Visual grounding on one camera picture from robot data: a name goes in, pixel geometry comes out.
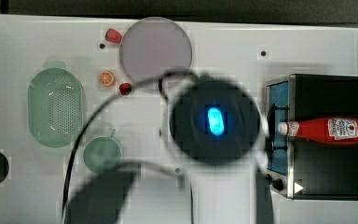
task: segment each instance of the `round plate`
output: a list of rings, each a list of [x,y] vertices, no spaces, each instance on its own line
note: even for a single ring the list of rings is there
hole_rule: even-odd
[[[189,69],[191,61],[192,48],[186,32],[175,22],[160,17],[135,23],[124,34],[120,46],[120,63],[132,82],[159,77],[174,68]],[[170,78],[164,87],[173,87],[181,79]],[[143,89],[157,91],[158,83]]]

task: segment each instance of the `ketchup bottle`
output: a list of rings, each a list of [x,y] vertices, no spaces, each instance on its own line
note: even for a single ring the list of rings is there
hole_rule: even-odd
[[[354,145],[358,143],[358,119],[323,118],[282,122],[278,125],[278,132],[320,143]]]

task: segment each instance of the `orange slice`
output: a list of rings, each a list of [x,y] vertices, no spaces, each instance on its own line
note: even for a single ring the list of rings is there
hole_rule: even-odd
[[[113,86],[115,82],[116,78],[111,72],[104,71],[100,74],[100,83],[103,86]]]

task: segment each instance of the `ketchup label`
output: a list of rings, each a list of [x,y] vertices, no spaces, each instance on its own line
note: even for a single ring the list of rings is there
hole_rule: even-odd
[[[300,125],[293,121],[293,122],[287,122],[288,126],[289,126],[289,132],[287,133],[287,135],[289,136],[296,136],[297,135],[297,131],[298,128],[300,127]]]
[[[330,119],[328,120],[328,132],[334,139],[349,139],[358,136],[357,123],[351,119]]]

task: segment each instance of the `red ball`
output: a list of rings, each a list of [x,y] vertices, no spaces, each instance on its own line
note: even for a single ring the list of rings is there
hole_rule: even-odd
[[[123,83],[119,88],[121,95],[128,95],[132,90],[132,85],[130,83]]]

